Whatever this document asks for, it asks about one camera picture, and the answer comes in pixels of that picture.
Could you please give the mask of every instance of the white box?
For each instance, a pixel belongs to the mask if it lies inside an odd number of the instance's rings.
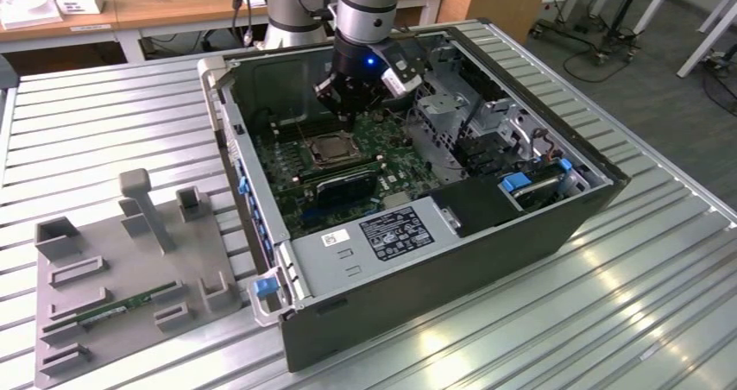
[[[538,13],[538,20],[554,22],[556,19],[558,11],[563,11],[566,0],[542,0],[540,12]]]
[[[33,9],[18,9],[7,3],[2,3],[0,9],[0,24],[5,30],[56,23],[62,20],[54,0],[45,0],[45,3]]]
[[[102,12],[102,0],[56,0],[58,10],[65,15],[90,15]]]

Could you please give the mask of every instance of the green circuit board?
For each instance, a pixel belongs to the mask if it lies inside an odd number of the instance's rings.
[[[411,200],[439,186],[437,177],[405,139],[400,119],[385,116],[377,121],[373,114],[363,115],[347,135],[357,153],[335,167],[315,164],[309,138],[291,142],[254,138],[258,160],[292,239],[384,210],[383,199],[392,194],[404,192]],[[316,208],[316,186],[364,171],[377,173],[372,196],[328,210]]]

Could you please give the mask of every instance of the gray stand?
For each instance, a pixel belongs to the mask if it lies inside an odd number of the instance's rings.
[[[36,380],[48,388],[240,308],[209,198],[153,207],[145,170],[121,174],[122,217],[36,228]]]

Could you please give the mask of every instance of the motherboard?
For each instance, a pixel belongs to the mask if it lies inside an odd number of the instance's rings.
[[[327,117],[270,123],[254,137],[292,238],[408,203],[439,187],[405,127],[404,115],[376,110],[356,118],[351,132]]]

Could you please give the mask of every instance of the gray floor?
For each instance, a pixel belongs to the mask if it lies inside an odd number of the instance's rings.
[[[578,20],[586,3],[571,17]],[[608,0],[602,16],[608,22],[622,0]],[[632,28],[650,0],[635,0],[624,26]],[[603,107],[666,158],[732,207],[737,208],[737,117],[730,116],[707,99],[702,91],[702,71],[698,67],[688,78],[675,71],[703,40],[695,32],[706,15],[675,2],[666,2],[648,29],[642,33],[642,50],[632,63],[603,84],[587,84],[567,75],[564,59],[586,46],[555,34],[530,39],[527,48],[571,84]],[[724,50],[737,42],[726,33],[715,48]],[[584,58],[568,67],[584,78],[602,78],[619,65],[611,61],[596,67]],[[737,90],[737,78],[726,80]],[[708,91],[724,104],[730,97],[712,81]]]

